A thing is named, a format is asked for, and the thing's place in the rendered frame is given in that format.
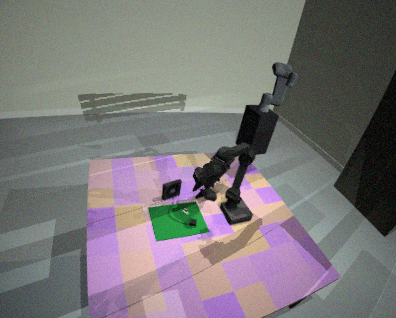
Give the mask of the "green circuit board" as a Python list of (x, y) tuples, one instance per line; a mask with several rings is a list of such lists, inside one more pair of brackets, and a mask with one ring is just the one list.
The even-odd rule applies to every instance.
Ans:
[[(149, 212), (156, 241), (210, 232), (196, 201), (150, 207)], [(191, 219), (197, 219), (195, 226), (189, 225)]]

